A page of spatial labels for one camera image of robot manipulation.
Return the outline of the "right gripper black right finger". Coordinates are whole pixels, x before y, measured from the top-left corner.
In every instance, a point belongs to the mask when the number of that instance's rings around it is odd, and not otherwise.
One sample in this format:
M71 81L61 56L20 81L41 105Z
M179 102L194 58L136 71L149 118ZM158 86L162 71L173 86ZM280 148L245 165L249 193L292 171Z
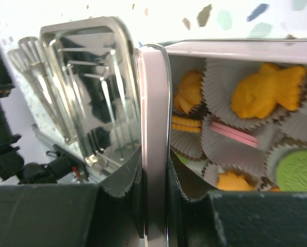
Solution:
M168 165L170 246L307 246L307 192L220 191Z

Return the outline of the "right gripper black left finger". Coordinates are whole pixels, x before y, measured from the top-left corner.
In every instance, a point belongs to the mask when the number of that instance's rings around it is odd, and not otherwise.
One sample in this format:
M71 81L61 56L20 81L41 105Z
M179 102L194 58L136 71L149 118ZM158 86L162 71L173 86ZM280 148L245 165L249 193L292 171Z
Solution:
M141 149L98 184L0 186L0 246L139 246Z

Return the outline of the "flower edged orange cookie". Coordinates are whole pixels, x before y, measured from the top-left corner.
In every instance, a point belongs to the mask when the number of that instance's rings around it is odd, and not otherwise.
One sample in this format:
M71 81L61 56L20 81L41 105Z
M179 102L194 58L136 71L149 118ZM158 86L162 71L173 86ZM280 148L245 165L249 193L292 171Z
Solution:
M220 173L216 187L226 191L250 191L254 186L249 184L244 174L236 174L233 171Z

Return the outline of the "orange chip cookie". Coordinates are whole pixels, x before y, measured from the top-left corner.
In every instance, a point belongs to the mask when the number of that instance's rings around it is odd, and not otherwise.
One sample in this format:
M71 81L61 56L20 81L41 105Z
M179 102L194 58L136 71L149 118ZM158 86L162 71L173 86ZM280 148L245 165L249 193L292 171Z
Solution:
M278 188L278 187L273 187L273 188L271 188L269 191L277 191L277 192L280 192L281 189Z

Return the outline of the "pink sandwich cookie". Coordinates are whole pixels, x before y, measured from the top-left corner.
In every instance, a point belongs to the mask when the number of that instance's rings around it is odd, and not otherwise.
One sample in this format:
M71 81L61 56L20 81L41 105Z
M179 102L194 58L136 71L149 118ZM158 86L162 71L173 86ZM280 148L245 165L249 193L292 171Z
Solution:
M212 122L210 129L216 133L254 148L256 148L259 144L259 141L256 137L217 122Z

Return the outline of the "green sandwich cookie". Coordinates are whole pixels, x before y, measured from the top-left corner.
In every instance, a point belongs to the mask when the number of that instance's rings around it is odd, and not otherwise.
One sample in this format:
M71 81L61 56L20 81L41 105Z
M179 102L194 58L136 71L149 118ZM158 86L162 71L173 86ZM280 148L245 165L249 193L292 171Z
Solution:
M183 156L181 156L180 154L178 154L178 153L175 153L176 154L176 156L178 157L178 159L181 161L181 163L183 163L183 164L187 164L188 163L188 159L187 158L184 158Z
M293 151L280 159L275 178L282 191L307 191L307 150Z

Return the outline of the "round dotted orange cookie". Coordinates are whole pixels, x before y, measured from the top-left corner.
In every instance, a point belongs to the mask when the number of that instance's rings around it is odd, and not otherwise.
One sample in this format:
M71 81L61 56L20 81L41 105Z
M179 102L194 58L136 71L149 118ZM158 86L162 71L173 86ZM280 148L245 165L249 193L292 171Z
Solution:
M173 115L172 129L184 132L199 133L201 131L201 121Z

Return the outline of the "pink cookie tin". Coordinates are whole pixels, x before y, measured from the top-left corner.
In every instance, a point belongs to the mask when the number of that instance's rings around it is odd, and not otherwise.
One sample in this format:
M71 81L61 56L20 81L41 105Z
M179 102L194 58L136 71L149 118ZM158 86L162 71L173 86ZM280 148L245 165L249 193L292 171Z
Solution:
M296 111L278 105L264 119L241 119L231 109L238 83L266 62L307 68L307 39L185 40L165 47L147 44L138 50L139 82L143 98L148 99L142 104L147 246L170 246L168 165L172 153L187 158L185 166L217 190L218 175L233 171L246 176L254 186L250 191L277 192L269 191L278 187L277 163L293 151L307 150L307 79ZM174 91L182 76L193 69L203 73L202 104L185 115L174 109ZM172 129L173 115L200 120L201 131ZM252 135L259 144L254 148L216 133L210 129L212 122Z

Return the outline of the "orange fish cookie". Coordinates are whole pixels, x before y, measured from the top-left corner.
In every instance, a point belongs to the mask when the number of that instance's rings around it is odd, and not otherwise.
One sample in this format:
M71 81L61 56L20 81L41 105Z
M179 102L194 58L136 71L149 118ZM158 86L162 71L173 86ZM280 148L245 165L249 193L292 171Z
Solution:
M241 80L231 98L231 109L241 119L268 117L280 105L288 111L299 108L307 68L263 63L258 72Z

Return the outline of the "swirl butter cookie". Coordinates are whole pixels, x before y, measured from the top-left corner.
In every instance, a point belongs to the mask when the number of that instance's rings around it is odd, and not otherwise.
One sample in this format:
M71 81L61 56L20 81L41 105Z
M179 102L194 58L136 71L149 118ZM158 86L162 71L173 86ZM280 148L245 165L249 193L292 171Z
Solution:
M174 109L185 115L197 110L202 104L203 73L193 69L187 71L174 91Z

